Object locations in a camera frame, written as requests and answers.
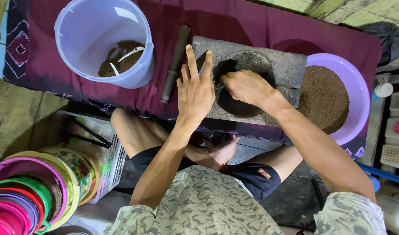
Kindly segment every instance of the plastic basin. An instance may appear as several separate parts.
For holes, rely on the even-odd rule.
[[[332,70],[344,83],[349,96],[349,113],[342,128],[329,136],[339,145],[346,144],[359,134],[368,119],[370,97],[365,80],[353,64],[340,56],[314,54],[307,58],[307,67],[312,65]]]
[[[73,0],[55,23],[56,44],[67,66],[95,82],[139,88],[153,77],[155,61],[147,19],[130,0]],[[126,72],[99,77],[108,52],[121,40],[145,44],[139,61]]]

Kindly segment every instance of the shirt sleeve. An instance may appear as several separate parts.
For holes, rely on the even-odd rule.
[[[350,192],[329,195],[314,220],[317,225],[314,235],[387,234],[381,208],[368,198]]]
[[[103,235],[147,234],[153,225],[154,211],[149,206],[124,206],[115,222],[108,226]]]

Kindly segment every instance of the purple fabric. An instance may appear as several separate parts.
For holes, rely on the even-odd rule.
[[[69,99],[85,100],[104,110],[111,106],[137,109],[160,119],[178,114],[176,93],[169,104],[159,102],[166,72],[180,26],[187,24],[192,36],[228,40],[311,55],[331,53],[351,62],[363,75],[372,94],[376,65],[381,56],[379,40],[346,27],[265,7],[245,0],[144,0],[134,1],[145,14],[154,43],[156,71],[144,87],[124,89],[79,77],[62,61],[53,30],[57,15],[70,0],[14,0],[7,26],[5,80],[18,86],[51,92]],[[207,130],[291,144],[280,128],[205,119]],[[367,124],[352,151],[365,145]]]

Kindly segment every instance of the camouflage shirt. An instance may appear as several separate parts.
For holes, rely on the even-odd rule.
[[[383,213],[366,197],[328,196],[314,215],[316,235],[385,235]],[[179,171],[158,207],[124,206],[105,235],[284,234],[244,185],[203,166]]]

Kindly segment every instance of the dark shorts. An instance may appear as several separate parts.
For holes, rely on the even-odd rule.
[[[131,161],[135,167],[144,172],[160,148],[161,146],[154,147],[138,153]],[[196,165],[196,163],[187,158],[182,158],[178,171],[193,165]],[[228,169],[222,173],[239,179],[257,201],[270,195],[280,184],[278,173],[272,167],[262,164],[241,163],[228,166]]]

